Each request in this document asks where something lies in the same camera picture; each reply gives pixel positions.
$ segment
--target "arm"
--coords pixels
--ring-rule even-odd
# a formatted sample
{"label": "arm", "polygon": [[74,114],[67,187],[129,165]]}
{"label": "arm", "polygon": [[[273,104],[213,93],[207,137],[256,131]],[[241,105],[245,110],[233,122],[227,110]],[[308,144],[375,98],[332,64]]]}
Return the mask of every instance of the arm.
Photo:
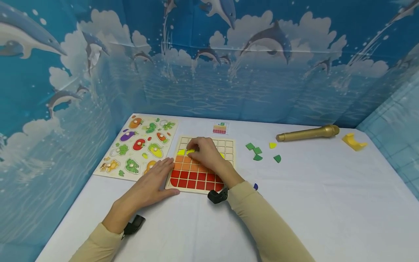
{"label": "arm", "polygon": [[179,190],[159,191],[167,174],[173,169],[173,158],[158,161],[121,198],[112,205],[105,219],[90,234],[69,262],[111,262],[130,218],[143,207],[178,195]]}
{"label": "arm", "polygon": [[243,220],[255,239],[263,262],[314,262],[301,241],[273,207],[218,153],[209,138],[191,140],[199,145],[189,156],[212,169],[224,181],[231,208]]}

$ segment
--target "gold toy microphone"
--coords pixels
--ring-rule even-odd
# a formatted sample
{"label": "gold toy microphone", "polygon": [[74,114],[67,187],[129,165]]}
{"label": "gold toy microphone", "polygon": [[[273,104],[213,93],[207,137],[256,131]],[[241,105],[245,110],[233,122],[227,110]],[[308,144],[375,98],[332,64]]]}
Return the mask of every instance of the gold toy microphone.
{"label": "gold toy microphone", "polygon": [[314,137],[333,137],[339,134],[339,127],[336,125],[325,125],[324,127],[301,130],[277,135],[277,141],[293,141]]}

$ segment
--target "table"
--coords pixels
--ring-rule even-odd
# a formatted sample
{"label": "table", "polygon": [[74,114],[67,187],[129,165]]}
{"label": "table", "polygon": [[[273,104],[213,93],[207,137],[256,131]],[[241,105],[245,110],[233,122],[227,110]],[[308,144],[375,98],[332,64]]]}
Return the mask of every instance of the table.
{"label": "table", "polygon": [[[413,262],[419,259],[419,202],[366,134],[341,129],[334,138],[275,142],[275,135],[310,127],[175,117],[180,135],[212,134],[229,122],[236,140],[237,170],[290,225],[318,262]],[[341,138],[354,132],[368,142],[355,152]],[[262,150],[262,161],[245,145]],[[281,154],[281,163],[273,156]],[[92,176],[50,238],[37,262],[68,261],[133,182]],[[147,221],[127,237],[115,262],[257,261],[244,224],[227,202],[181,193],[139,212]]]}

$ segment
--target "beige sleeve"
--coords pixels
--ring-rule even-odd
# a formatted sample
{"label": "beige sleeve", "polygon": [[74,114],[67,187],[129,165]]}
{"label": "beige sleeve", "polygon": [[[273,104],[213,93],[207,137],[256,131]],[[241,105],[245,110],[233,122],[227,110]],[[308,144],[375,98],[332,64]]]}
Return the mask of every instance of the beige sleeve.
{"label": "beige sleeve", "polygon": [[69,262],[110,262],[121,244],[123,234],[111,233],[99,223]]}
{"label": "beige sleeve", "polygon": [[249,182],[230,189],[227,201],[255,239],[263,262],[314,262],[287,223]]}

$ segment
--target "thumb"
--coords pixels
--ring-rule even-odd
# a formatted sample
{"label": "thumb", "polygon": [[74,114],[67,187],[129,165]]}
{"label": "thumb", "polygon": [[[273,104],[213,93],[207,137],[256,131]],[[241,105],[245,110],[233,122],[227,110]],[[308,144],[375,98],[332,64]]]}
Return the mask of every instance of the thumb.
{"label": "thumb", "polygon": [[179,193],[180,193],[179,189],[174,189],[174,188],[165,189],[165,190],[159,192],[158,198],[159,198],[159,201],[162,201],[165,198],[178,195]]}

